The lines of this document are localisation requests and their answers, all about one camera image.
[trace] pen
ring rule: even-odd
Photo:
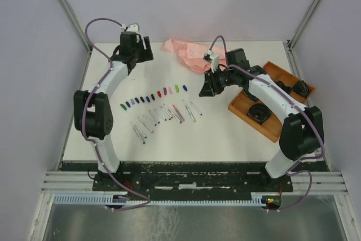
[[[164,116],[163,114],[161,114],[161,112],[158,109],[154,109],[154,112],[156,112],[162,119],[164,119],[165,121],[167,120],[167,117]]]
[[[193,122],[196,122],[196,119],[194,118],[192,111],[190,110],[190,108],[189,108],[188,105],[186,104],[186,101],[184,101],[184,100],[182,100],[182,101],[183,101],[184,106],[186,107],[186,110],[188,111],[189,115],[191,116],[192,121],[193,121]]]
[[[149,118],[147,115],[142,115],[143,118],[145,118],[147,121],[149,121],[152,125],[157,126],[157,122],[152,121],[151,118]]]
[[[149,114],[151,115],[151,117],[155,120],[155,122],[159,123],[160,124],[160,121],[157,119],[157,117],[154,115],[154,113],[149,110]]]
[[[185,122],[186,120],[183,118],[182,114],[180,113],[180,111],[177,109],[177,107],[175,105],[173,105],[174,111],[175,113],[178,115],[178,117],[180,118],[181,121]]]
[[[131,123],[132,126],[134,126],[136,128],[136,130],[138,130],[139,134],[141,134],[143,138],[147,138],[147,135],[139,127],[137,127],[132,122],[130,122],[130,123]]]
[[[163,111],[163,113],[167,116],[169,120],[173,118],[173,116],[170,116],[168,111],[163,106],[160,106],[160,109]]]
[[[141,134],[138,132],[138,130],[135,128],[135,125],[132,124],[133,130],[135,131],[135,133],[137,134],[139,140],[145,144],[146,142],[144,141],[143,137],[141,136]]]
[[[197,106],[191,101],[191,105],[196,109],[196,111],[199,113],[199,115],[202,116],[202,112],[197,108]]]
[[[145,121],[143,121],[140,117],[138,117],[138,120],[148,129],[149,132],[151,132],[152,134],[154,133],[152,128],[150,128]]]
[[[165,106],[165,108],[169,111],[169,113],[173,115],[173,117],[175,117],[180,124],[182,123],[182,120],[177,116],[177,114],[173,113],[173,111],[170,110],[170,108],[166,104],[163,104],[163,106]]]

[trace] metal frame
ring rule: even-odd
[[[70,6],[70,4],[67,0],[58,0],[58,1],[59,1],[59,4],[61,5],[61,7],[63,8],[66,16],[68,17],[71,25],[73,26],[73,28],[75,29],[76,33],[78,34],[80,40],[82,41],[83,45],[85,46],[85,48],[88,51],[91,51],[91,47],[85,38],[85,33],[80,26],[77,16],[75,15],[75,13],[73,11],[73,8]]]
[[[69,21],[76,30],[83,45],[88,50],[88,61],[91,54],[91,47],[86,41],[83,29],[80,26],[79,21],[76,18],[74,11],[67,0],[58,0],[64,12],[66,13]],[[311,4],[307,8],[300,24],[298,25],[292,39],[285,46],[285,51],[289,60],[289,65],[292,72],[299,78],[302,78],[302,72],[297,62],[297,57],[294,53],[294,47],[299,42],[304,30],[308,26],[308,23],[312,19],[316,9],[320,5],[322,0],[312,0]],[[353,210],[350,197],[347,193],[347,188],[344,183],[344,179],[340,172],[313,172],[313,185],[310,191],[310,195],[334,195],[338,212],[341,217],[342,225],[344,227],[348,240],[361,240],[361,229],[357,221],[356,215]],[[294,187],[293,192],[285,192],[284,195],[303,195],[309,184],[308,174],[299,174],[292,177],[292,184]],[[81,195],[83,199],[93,198],[109,198],[114,195],[114,192],[95,192],[92,191],[93,181],[88,177],[86,172],[48,172],[42,187],[41,196],[39,199],[38,207],[34,215],[32,228],[29,232],[28,240],[42,240],[47,220],[49,218],[51,206],[54,203],[54,198],[58,196],[58,200],[61,199],[61,195]],[[273,195],[269,192],[257,192],[252,193],[252,196],[257,198],[260,195]],[[126,195],[126,192],[117,192],[116,195]],[[167,202],[163,201],[157,203],[159,205],[180,205],[181,202]]]
[[[308,26],[310,20],[314,16],[314,13],[316,9],[319,7],[322,0],[312,0],[311,4],[307,8],[306,13],[304,14],[301,22],[299,23],[298,27],[296,28],[296,31],[294,32],[294,35],[292,39],[288,42],[288,46],[290,50],[292,51],[296,44],[300,41],[300,38],[305,31],[306,27]]]

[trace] wooden board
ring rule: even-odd
[[[263,66],[263,69],[267,72],[267,74],[272,78],[273,81],[280,80],[284,82],[286,86],[293,87],[294,84],[298,80],[300,80],[298,77],[283,70],[282,68],[280,68],[279,66],[277,66],[272,62],[267,62],[265,66]],[[290,96],[295,100],[299,101],[300,103],[306,103],[306,101],[309,99],[309,97],[315,90],[315,88],[310,84],[307,83],[307,85],[311,89],[311,92],[309,96],[307,96],[307,98],[303,98],[298,94],[294,93],[293,91],[291,91]],[[230,103],[228,109],[236,116],[244,120],[247,124],[255,128],[255,130],[259,131],[261,134],[267,137],[269,140],[276,142],[279,139],[282,131],[282,124],[279,121],[279,119],[276,117],[276,115],[272,113],[270,118],[267,121],[265,121],[262,125],[255,122],[253,119],[247,116],[249,108],[256,103],[262,103],[262,101],[258,100],[254,102],[251,99],[247,98],[241,91],[235,97],[235,99],[233,99],[233,101]]]

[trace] pink tissue paper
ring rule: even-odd
[[[188,67],[193,72],[199,74],[203,74],[210,69],[210,64],[203,60],[203,56],[208,49],[209,46],[207,45],[200,45],[199,43],[187,42],[175,38],[165,41],[161,48],[164,52],[177,54],[182,66]],[[213,51],[220,55],[220,63],[226,65],[224,48],[213,46]]]

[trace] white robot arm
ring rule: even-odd
[[[142,40],[138,24],[129,25],[121,33],[120,45],[115,48],[111,59],[113,60],[112,68],[108,64],[106,71],[110,69],[110,72],[102,84],[97,86],[88,105],[88,107],[94,106],[95,111],[87,110],[85,118],[86,135],[91,139],[90,144],[94,152],[98,151],[102,158],[102,163],[98,161],[98,169],[103,173],[108,173],[103,165],[106,165],[111,173],[117,172],[120,165],[109,135],[113,128],[109,100],[118,85],[129,75],[137,63],[153,59],[149,38],[144,37]],[[74,94],[74,124],[79,131],[82,129],[83,109],[88,96],[88,91],[78,90]]]
[[[274,83],[261,67],[250,67],[243,49],[226,53],[228,68],[224,71],[212,65],[213,60],[218,65],[217,55],[212,51],[207,51],[204,59],[211,63],[212,68],[205,72],[205,83],[199,93],[200,97],[213,97],[220,94],[226,86],[238,85],[243,87],[244,94],[250,99],[263,101],[283,123],[279,141],[280,150],[261,169],[261,173],[267,175],[266,178],[282,177],[302,157],[320,147],[319,139],[305,120],[304,115],[300,113],[302,111],[312,122],[323,142],[323,122],[320,109],[317,107],[307,108]]]

